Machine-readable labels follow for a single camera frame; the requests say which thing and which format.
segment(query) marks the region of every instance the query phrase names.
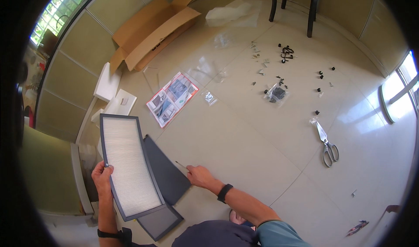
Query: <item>metal blade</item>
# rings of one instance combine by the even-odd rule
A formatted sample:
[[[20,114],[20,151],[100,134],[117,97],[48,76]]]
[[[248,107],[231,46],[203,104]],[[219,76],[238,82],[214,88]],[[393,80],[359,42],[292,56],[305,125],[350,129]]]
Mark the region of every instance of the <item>metal blade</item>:
[[[326,132],[323,130],[323,128],[320,126],[318,122],[316,122],[316,125],[320,139],[324,142],[324,140],[327,140]]]

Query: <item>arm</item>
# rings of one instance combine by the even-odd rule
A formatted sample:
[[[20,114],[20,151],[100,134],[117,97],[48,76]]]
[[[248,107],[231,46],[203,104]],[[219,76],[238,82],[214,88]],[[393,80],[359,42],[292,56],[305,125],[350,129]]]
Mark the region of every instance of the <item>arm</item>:
[[[220,180],[215,179],[205,167],[188,165],[186,168],[189,170],[188,179],[193,185],[208,189],[215,195],[218,195],[225,185]],[[236,188],[232,188],[227,192],[225,203],[241,217],[256,226],[267,220],[280,220],[274,210]]]
[[[99,196],[98,228],[102,232],[118,233],[115,211],[113,210],[113,195],[109,177],[113,172],[113,166],[105,168],[103,161],[99,162],[92,171],[92,179],[95,182]],[[115,238],[99,238],[101,247],[122,247],[123,244]]]

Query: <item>black wristband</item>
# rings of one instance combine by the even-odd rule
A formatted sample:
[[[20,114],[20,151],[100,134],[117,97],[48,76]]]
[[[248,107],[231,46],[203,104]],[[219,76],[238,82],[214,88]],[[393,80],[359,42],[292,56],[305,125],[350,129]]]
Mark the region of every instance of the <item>black wristband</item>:
[[[227,192],[233,188],[233,185],[231,184],[226,184],[221,191],[218,193],[218,198],[217,200],[219,200],[220,202],[225,203],[225,195],[227,194]]]
[[[98,236],[100,238],[116,238],[116,239],[123,239],[123,233],[122,231],[119,231],[118,233],[108,233],[108,232],[102,232],[98,229]]]

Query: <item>person's left hand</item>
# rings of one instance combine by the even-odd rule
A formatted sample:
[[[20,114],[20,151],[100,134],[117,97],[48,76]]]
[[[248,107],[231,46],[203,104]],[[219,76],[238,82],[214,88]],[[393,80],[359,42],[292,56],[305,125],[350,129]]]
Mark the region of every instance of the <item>person's left hand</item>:
[[[105,168],[105,162],[99,162],[92,171],[92,179],[95,182],[99,198],[113,197],[111,192],[111,183],[109,177],[113,172],[113,166]]]

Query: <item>instruction manual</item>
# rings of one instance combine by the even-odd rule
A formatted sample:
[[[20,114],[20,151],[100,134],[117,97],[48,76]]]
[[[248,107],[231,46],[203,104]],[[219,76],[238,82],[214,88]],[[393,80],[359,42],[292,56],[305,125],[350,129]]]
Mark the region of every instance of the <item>instruction manual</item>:
[[[153,96],[147,106],[163,128],[197,91],[198,88],[178,72]]]

